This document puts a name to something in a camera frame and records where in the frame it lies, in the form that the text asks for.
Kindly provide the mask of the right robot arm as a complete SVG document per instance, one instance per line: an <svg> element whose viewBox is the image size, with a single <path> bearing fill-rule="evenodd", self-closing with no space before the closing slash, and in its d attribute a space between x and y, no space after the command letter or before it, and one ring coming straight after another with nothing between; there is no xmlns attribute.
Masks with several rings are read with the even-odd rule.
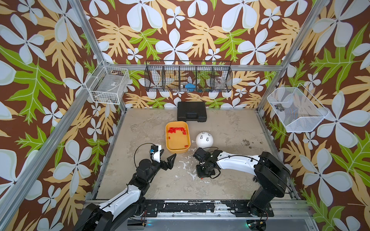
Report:
<svg viewBox="0 0 370 231"><path fill-rule="evenodd" d="M245 209L235 208L238 217L268 214L269 203L282 198L288 189L291 171L271 153L263 151L260 155L244 156L230 154L216 149L211 152L198 148L193 157L199 161L196 165L199 178L215 179L223 169L231 169L253 175L259 188L252 194Z"/></svg>

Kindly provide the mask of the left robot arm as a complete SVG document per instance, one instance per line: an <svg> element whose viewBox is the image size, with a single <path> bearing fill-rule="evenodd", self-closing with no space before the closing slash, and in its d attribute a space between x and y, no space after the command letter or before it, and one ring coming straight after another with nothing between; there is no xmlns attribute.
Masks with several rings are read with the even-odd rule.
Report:
<svg viewBox="0 0 370 231"><path fill-rule="evenodd" d="M144 213L145 194L157 173L174 166L176 154L161 160L163 149L153 153L150 159L143 159L136 172L120 193L100 203L90 203L80 215L74 231L114 231L127 219Z"/></svg>

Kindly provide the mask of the white sphere with screws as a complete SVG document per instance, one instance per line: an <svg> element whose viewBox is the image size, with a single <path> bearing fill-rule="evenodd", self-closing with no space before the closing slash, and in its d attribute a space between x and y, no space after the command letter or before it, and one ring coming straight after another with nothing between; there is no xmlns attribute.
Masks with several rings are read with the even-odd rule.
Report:
<svg viewBox="0 0 370 231"><path fill-rule="evenodd" d="M208 132L201 132L196 136L196 145L198 148L210 148L214 144L213 136Z"/></svg>

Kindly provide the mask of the yellow plastic tray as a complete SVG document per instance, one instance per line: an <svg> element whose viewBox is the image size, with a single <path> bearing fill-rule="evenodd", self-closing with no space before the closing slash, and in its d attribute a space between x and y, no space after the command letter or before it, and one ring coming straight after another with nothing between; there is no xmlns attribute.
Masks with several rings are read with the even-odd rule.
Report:
<svg viewBox="0 0 370 231"><path fill-rule="evenodd" d="M167 132L170 127L184 127L187 130L187 135L183 135L181 132L170 134ZM188 124L184 121L173 121L168 123L165 129L165 138L166 148L171 154L186 153L191 146Z"/></svg>

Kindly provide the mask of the red sleeve pile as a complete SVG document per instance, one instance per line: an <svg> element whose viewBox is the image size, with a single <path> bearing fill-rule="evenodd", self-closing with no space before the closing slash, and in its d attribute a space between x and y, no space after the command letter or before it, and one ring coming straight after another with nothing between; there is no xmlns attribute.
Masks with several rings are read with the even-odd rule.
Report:
<svg viewBox="0 0 370 231"><path fill-rule="evenodd" d="M184 127L170 127L167 132L170 134L181 132L183 135L187 135L187 130Z"/></svg>

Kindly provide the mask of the black plastic tool case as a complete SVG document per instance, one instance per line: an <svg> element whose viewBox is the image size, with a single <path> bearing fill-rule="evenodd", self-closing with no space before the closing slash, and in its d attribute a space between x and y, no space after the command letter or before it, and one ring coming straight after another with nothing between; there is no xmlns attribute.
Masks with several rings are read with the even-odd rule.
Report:
<svg viewBox="0 0 370 231"><path fill-rule="evenodd" d="M177 105L178 121L206 122L207 112L204 102L179 102Z"/></svg>

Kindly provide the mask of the white mesh basket right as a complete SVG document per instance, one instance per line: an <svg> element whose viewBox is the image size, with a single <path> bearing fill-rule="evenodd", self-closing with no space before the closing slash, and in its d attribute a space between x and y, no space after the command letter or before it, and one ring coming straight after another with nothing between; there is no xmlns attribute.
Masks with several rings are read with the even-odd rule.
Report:
<svg viewBox="0 0 370 231"><path fill-rule="evenodd" d="M276 88L267 100L288 133L313 132L330 112L303 84Z"/></svg>

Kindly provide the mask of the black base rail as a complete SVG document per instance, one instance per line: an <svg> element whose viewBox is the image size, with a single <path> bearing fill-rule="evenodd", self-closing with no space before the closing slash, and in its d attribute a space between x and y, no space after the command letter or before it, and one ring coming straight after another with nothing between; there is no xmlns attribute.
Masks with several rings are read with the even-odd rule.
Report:
<svg viewBox="0 0 370 231"><path fill-rule="evenodd" d="M248 206L249 200L146 200L142 212L147 217L157 217L159 213L217 213L226 211L236 217L274 217L271 204L258 210Z"/></svg>

